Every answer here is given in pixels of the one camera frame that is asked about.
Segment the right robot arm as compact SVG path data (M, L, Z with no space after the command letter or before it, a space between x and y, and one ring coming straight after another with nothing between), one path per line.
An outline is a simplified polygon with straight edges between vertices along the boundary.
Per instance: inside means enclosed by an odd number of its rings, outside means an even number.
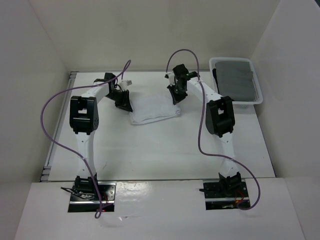
M215 156L223 158L219 169L219 182L217 191L226 198L231 197L241 186L241 174L234 158L232 133L235 126L235 116L232 99L223 97L205 82L200 75L190 72L184 64L177 65L172 72L166 72L169 81L167 88L176 105L188 96L188 92L194 94L203 105L201 111L201 127L205 125L207 131L220 141L222 153Z

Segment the white skirt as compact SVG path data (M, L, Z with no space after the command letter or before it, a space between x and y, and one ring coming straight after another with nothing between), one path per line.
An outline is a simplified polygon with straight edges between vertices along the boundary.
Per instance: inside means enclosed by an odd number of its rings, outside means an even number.
M130 100L132 112L129 113L133 126L146 125L179 117L181 109L173 104L168 92L148 96L136 96Z

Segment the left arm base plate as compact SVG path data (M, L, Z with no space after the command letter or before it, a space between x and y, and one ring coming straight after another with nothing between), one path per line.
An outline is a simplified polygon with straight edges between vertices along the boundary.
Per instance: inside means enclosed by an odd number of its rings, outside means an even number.
M98 189L101 194L102 212L114 212L115 210L115 182L98 182ZM100 206L99 198L97 196L75 196L70 195L68 212L69 213L95 213Z

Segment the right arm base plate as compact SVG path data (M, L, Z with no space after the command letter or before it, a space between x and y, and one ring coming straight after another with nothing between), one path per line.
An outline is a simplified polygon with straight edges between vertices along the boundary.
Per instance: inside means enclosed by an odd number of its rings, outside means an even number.
M223 192L217 179L204 180L199 189L204 194L206 210L247 209L251 207L246 182L243 180L236 189Z

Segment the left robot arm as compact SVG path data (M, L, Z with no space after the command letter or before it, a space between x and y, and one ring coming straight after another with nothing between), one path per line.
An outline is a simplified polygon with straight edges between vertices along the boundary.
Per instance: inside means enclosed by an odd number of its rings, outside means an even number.
M97 171L94 165L94 136L98 129L98 103L104 98L114 101L116 108L132 112L130 80L118 80L113 73L105 73L104 78L94 81L85 93L70 99L69 124L75 133L77 152L80 154L77 175L72 188L73 194L88 200L99 198Z

